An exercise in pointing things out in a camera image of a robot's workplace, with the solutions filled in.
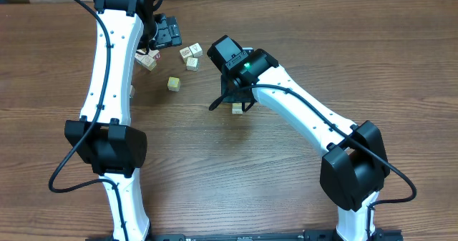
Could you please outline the wooden block red pencil picture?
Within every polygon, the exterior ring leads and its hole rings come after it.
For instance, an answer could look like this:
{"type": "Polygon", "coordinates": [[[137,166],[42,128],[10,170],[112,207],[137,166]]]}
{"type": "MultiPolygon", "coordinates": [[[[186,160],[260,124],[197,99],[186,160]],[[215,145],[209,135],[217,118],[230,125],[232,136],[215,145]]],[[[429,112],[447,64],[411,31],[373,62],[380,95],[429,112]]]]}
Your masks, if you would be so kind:
{"type": "Polygon", "coordinates": [[[234,108],[232,109],[232,114],[242,114],[243,110],[240,108],[234,108]]]}

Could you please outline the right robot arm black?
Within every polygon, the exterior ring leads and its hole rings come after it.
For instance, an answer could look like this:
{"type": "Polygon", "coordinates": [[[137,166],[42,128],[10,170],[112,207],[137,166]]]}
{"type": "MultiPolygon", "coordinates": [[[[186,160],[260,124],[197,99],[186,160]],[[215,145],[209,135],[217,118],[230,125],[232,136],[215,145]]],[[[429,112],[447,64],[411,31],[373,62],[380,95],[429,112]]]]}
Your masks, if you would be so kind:
{"type": "Polygon", "coordinates": [[[243,111],[259,103],[278,113],[321,158],[321,188],[338,208],[336,238],[374,238],[374,205],[391,172],[378,127],[358,125],[324,106],[262,49],[244,49],[225,35],[207,55],[222,74],[222,94],[209,109],[231,98],[243,111]]]}

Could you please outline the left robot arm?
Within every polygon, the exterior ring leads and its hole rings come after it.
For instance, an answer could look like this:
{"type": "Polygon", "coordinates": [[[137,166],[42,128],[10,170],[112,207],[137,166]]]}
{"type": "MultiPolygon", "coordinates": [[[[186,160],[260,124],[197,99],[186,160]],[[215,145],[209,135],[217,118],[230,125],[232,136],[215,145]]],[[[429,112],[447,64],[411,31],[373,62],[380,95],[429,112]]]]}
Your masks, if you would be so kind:
{"type": "Polygon", "coordinates": [[[147,136],[131,126],[130,97],[135,59],[182,43],[175,17],[158,14],[163,0],[93,0],[97,41],[87,98],[77,120],[65,123],[72,149],[49,179],[54,181],[73,154],[96,174],[107,193],[114,223],[108,240],[152,240],[144,209],[140,168],[147,136]]]}

